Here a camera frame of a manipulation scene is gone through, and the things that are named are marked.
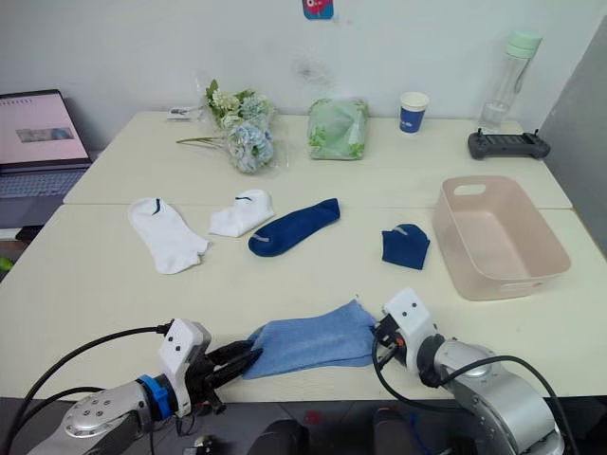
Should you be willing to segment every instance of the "paper cup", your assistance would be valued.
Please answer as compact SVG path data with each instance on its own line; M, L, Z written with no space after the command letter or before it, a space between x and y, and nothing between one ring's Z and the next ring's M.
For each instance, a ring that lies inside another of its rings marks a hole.
M430 99L420 92L407 92L400 96L400 130L417 133Z

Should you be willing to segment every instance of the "bottle cap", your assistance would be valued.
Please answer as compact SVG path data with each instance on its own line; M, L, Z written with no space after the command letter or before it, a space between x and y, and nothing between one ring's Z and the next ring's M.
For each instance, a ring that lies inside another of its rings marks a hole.
M507 53L519 59L532 59L538 51L542 39L542 35L532 31L515 31L508 40Z

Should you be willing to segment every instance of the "water bottle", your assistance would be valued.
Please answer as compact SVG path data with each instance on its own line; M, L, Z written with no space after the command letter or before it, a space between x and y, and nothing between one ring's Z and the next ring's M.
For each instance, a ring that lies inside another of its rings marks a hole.
M523 86L523 78L531 60L538 51L542 36L528 31L515 31L510 35L506 51L504 72L495 90L485 103L479 126L485 134L495 134L506 118Z

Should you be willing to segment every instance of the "laptop keyboard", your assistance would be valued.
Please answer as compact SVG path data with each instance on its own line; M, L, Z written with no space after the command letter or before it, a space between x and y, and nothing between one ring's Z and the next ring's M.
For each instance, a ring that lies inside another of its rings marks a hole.
M9 175L0 178L0 197L63 196L85 171Z

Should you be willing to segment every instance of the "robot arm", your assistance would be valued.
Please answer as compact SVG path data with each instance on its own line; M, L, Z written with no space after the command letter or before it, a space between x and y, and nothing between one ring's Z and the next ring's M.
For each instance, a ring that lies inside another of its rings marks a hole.
M400 350L410 372L430 386L477 360L494 356L482 346L445 340L431 315L411 289L384 305L386 318L378 338ZM564 442L550 408L541 396L501 363L492 363L455 377L443 386L476 417L496 453L504 455L561 455Z
M210 343L202 325L174 320L159 350L161 375L86 396L29 455L120 455L153 431L154 422L188 415L202 403L222 412L215 389L243 373L262 351L252 351L252 341L236 341L206 353Z

